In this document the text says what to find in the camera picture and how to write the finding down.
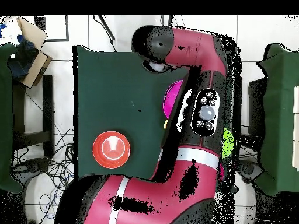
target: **black table leg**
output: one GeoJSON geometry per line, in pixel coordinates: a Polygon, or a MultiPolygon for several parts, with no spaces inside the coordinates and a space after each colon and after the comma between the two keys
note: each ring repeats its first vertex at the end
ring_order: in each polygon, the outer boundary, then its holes
{"type": "Polygon", "coordinates": [[[43,76],[43,132],[48,132],[49,140],[44,142],[44,155],[54,156],[54,109],[53,109],[53,77],[43,76]]]}

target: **green cloth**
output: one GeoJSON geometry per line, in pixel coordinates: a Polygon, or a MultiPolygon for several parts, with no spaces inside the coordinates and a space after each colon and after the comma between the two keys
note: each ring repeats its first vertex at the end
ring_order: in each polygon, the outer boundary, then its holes
{"type": "Polygon", "coordinates": [[[7,66],[8,58],[17,52],[11,44],[0,46],[0,189],[20,193],[23,188],[10,174],[13,142],[12,74],[7,66]]]}
{"type": "Polygon", "coordinates": [[[165,131],[164,94],[187,70],[150,73],[134,52],[93,52],[81,46],[77,52],[79,177],[95,173],[150,179],[165,131]],[[129,160],[117,169],[106,169],[93,157],[93,142],[106,131],[122,133],[131,146],[129,160]]]}
{"type": "Polygon", "coordinates": [[[267,195],[281,191],[299,193],[299,173],[292,167],[294,88],[299,86],[299,53],[271,44],[266,59],[258,63],[267,74],[263,98],[265,139],[261,164],[265,172],[256,180],[267,195]]]}

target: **white tile floor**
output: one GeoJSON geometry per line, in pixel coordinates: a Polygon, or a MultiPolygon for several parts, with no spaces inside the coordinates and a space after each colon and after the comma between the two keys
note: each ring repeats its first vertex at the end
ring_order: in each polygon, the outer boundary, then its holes
{"type": "MultiPolygon", "coordinates": [[[[263,76],[262,71],[255,64],[263,58],[263,53],[269,43],[283,43],[292,50],[299,48],[299,18],[298,15],[176,15],[179,26],[193,29],[207,30],[227,34],[233,37],[241,49],[242,58],[242,125],[248,125],[248,96],[246,88],[248,82],[263,76]]],[[[25,17],[33,22],[32,16],[25,17]]],[[[46,17],[49,39],[64,39],[65,26],[61,16],[57,18],[46,17]]],[[[117,51],[131,51],[131,36],[134,30],[143,25],[160,25],[160,15],[123,15],[106,16],[107,24],[116,37],[117,51]]],[[[167,23],[168,15],[164,15],[164,23],[167,23]]],[[[72,45],[80,44],[96,51],[113,51],[109,39],[103,28],[94,21],[93,16],[68,16],[69,42],[45,43],[42,51],[51,57],[53,61],[46,70],[46,75],[53,76],[54,84],[54,118],[59,130],[55,129],[55,140],[60,139],[60,133],[66,133],[73,126],[73,77],[72,77],[72,45]]],[[[37,87],[28,89],[30,97],[42,107],[41,98],[42,83],[37,87]]],[[[26,98],[25,124],[27,132],[41,131],[42,113],[32,101],[26,98]]],[[[65,143],[72,142],[73,134],[64,138],[65,143]]],[[[56,159],[62,159],[63,153],[56,159]]],[[[30,147],[26,158],[43,157],[40,146],[30,147]]],[[[255,217],[255,194],[251,185],[242,182],[236,175],[236,185],[239,192],[235,195],[236,210],[235,224],[253,224],[255,217]]],[[[40,197],[43,194],[50,195],[54,189],[53,182],[42,174],[33,179],[26,194],[26,211],[30,219],[40,221],[44,218],[47,199],[42,198],[44,204],[39,206],[40,197]]],[[[53,206],[45,218],[43,224],[53,224],[57,206],[53,206]]]]}

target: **metal bar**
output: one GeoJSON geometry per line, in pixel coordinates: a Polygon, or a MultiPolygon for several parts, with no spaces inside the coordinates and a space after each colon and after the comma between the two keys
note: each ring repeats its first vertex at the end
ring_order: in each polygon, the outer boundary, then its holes
{"type": "Polygon", "coordinates": [[[104,20],[104,17],[103,17],[103,16],[100,16],[100,15],[99,15],[98,17],[99,17],[100,21],[102,22],[104,28],[105,28],[105,29],[107,30],[107,32],[109,33],[110,38],[111,38],[112,40],[115,40],[115,37],[114,37],[113,33],[111,32],[111,30],[109,29],[107,23],[106,23],[105,20],[104,20]]]}

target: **cardboard box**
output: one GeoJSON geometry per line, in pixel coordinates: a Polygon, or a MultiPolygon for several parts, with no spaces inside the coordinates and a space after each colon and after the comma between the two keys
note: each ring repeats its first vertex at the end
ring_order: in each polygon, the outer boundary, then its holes
{"type": "MultiPolygon", "coordinates": [[[[21,28],[24,38],[32,42],[35,48],[40,51],[47,38],[47,34],[21,17],[18,18],[18,25],[21,28]]],[[[43,77],[51,60],[50,56],[40,51],[29,69],[28,75],[21,82],[29,88],[32,85],[36,86],[43,77]]]]}

